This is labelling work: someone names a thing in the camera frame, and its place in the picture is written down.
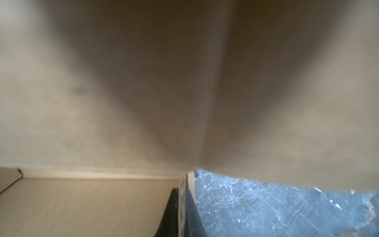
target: brown cardboard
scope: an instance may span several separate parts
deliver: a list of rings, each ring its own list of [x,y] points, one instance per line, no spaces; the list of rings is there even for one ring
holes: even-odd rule
[[[17,169],[0,168],[0,193],[21,178]]]
[[[0,194],[1,236],[154,236],[178,181],[22,179]]]
[[[0,165],[379,187],[379,6],[0,2]]]

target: blue marble surface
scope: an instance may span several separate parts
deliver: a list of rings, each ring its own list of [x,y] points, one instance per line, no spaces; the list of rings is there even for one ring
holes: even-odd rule
[[[379,193],[303,189],[195,173],[196,206],[209,237],[379,237]]]

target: white speck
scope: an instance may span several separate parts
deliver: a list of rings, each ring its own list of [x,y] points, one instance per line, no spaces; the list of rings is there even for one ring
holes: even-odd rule
[[[322,193],[322,192],[321,192],[321,190],[320,190],[320,189],[318,189],[318,187],[315,187],[315,189],[316,189],[317,191],[319,191],[320,193]]]

